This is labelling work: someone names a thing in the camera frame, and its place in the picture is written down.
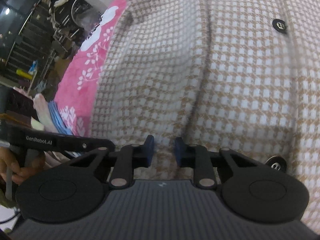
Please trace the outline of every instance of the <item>ribbed gray surface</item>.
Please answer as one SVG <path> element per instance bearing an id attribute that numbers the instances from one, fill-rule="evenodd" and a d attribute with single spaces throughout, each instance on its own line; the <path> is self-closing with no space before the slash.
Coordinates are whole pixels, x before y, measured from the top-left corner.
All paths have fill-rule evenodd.
<path id="1" fill-rule="evenodd" d="M 243 220 L 227 210 L 214 192 L 197 189 L 188 180 L 137 180 L 129 189 L 111 192 L 105 203 L 86 218 L 61 225 L 27 220 L 10 237 L 13 240 L 311 240 L 316 235 L 299 221 L 260 225 Z"/>

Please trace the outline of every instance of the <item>pink bedsheet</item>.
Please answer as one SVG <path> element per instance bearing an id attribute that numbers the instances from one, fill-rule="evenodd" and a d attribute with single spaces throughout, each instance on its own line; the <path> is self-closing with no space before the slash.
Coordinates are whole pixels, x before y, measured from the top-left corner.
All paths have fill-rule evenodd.
<path id="1" fill-rule="evenodd" d="M 125 7 L 125 0 L 112 2 L 92 36 L 84 41 L 74 56 L 59 84 L 54 101 L 65 125 L 74 135 L 88 136 L 99 75 L 103 71 L 114 26 Z"/>

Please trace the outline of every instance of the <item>houndstooth fabric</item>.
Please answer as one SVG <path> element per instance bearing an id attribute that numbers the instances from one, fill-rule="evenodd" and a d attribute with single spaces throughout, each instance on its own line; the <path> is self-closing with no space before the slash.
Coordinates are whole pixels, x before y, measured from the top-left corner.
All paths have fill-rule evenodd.
<path id="1" fill-rule="evenodd" d="M 127 1 L 92 136 L 121 147 L 154 135 L 156 154 L 139 178 L 191 176 L 176 167 L 176 136 L 261 162 L 282 155 L 310 192 L 302 221 L 320 233 L 320 0 Z"/>

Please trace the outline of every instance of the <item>black cable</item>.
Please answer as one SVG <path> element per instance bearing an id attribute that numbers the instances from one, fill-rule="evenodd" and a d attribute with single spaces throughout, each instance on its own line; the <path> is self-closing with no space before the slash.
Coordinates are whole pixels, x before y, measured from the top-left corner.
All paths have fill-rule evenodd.
<path id="1" fill-rule="evenodd" d="M 8 219 L 6 219 L 6 220 L 0 221 L 0 225 L 3 225 L 3 224 L 5 224 L 5 223 L 10 222 L 11 220 L 15 219 L 18 215 L 20 215 L 20 211 L 15 212 L 12 217 L 10 217 L 10 218 L 8 218 Z"/>

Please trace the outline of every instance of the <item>yellow object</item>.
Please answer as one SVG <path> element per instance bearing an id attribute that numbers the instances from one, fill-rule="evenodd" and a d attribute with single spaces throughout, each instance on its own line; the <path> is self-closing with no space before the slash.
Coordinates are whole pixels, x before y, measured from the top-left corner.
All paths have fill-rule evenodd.
<path id="1" fill-rule="evenodd" d="M 21 76 L 21 77 L 24 77 L 24 78 L 27 78 L 29 80 L 32 80 L 32 76 L 26 72 L 24 72 L 23 70 L 21 69 L 17 69 L 16 71 L 17 75 Z"/>

